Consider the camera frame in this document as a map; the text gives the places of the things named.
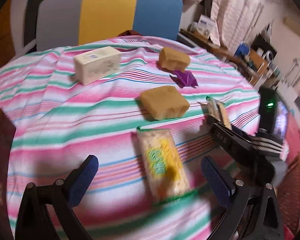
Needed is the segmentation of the green yellow cracker packet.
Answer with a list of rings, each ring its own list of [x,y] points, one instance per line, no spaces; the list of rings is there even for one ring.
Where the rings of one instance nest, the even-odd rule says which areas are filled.
[[[171,203],[191,192],[190,183],[168,129],[138,127],[136,135],[155,203]]]

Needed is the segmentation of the purple snack packet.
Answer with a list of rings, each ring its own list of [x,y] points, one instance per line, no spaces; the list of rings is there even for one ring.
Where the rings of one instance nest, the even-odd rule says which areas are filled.
[[[173,70],[170,75],[171,79],[180,87],[197,87],[198,83],[190,71]]]

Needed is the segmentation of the cream cardboard box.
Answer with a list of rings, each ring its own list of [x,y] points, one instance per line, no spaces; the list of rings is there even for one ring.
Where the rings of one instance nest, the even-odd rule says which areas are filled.
[[[121,52],[103,47],[74,57],[75,77],[82,85],[88,85],[119,71]]]

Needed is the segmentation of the wooden side shelf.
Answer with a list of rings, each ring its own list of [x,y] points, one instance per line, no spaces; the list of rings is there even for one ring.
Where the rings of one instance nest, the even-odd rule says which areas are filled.
[[[192,33],[188,30],[180,29],[178,37],[187,40],[188,43],[191,41],[195,47],[206,49],[221,61],[235,64],[236,69],[253,86],[256,86],[259,82],[259,85],[262,85],[273,74],[268,73],[270,71],[270,63],[260,57],[253,49],[249,48],[247,55],[241,53],[237,56],[229,52],[226,48],[213,44],[210,40],[205,39],[196,32]]]

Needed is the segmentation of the pink green striped cloth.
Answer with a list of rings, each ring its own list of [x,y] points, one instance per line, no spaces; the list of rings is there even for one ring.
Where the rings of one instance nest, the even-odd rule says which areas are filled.
[[[196,88],[179,92],[190,107],[182,118],[155,121],[138,102],[143,91],[174,86],[157,66],[163,47],[189,54]],[[112,47],[121,52],[119,71],[82,85],[74,57]],[[211,139],[206,97],[223,102],[230,121],[254,134],[258,92],[235,68],[204,49],[163,38],[112,38],[77,47],[59,47],[22,56],[0,68],[0,109],[16,127],[7,172],[7,212],[11,229],[25,186],[49,185],[65,178],[88,155],[98,172],[74,212],[95,239],[206,239],[222,209],[200,170],[212,155],[232,175],[238,167]],[[158,209],[147,185],[137,127],[169,129],[189,174],[194,195]]]

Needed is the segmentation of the white blue tissue box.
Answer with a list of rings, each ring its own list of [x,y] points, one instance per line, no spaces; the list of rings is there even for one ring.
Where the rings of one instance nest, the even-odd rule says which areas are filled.
[[[215,21],[205,15],[201,15],[197,23],[196,31],[200,36],[208,40],[215,26]]]

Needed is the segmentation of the wooden wardrobe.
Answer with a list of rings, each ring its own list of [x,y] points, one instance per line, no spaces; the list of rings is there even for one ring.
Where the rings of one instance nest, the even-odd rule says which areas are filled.
[[[0,9],[0,68],[15,56],[10,12],[11,0],[7,0]]]

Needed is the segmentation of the dark red garment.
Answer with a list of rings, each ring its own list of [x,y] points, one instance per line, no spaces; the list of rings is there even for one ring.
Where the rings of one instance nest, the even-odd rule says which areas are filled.
[[[123,36],[142,36],[142,34],[134,30],[127,30],[118,35],[118,37],[123,37]]]

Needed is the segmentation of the grey yellow blue chair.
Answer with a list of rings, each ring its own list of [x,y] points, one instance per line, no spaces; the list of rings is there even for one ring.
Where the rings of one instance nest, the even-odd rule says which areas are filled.
[[[28,0],[24,44],[39,51],[117,37],[127,30],[176,40],[182,0]]]

